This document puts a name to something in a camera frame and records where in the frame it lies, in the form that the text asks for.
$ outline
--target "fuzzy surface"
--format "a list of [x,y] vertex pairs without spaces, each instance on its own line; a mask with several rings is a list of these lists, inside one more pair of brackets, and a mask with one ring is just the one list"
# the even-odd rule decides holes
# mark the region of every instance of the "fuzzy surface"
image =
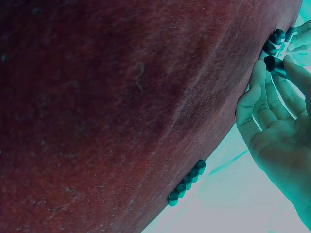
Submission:
[[301,2],[0,1],[0,232],[144,229]]

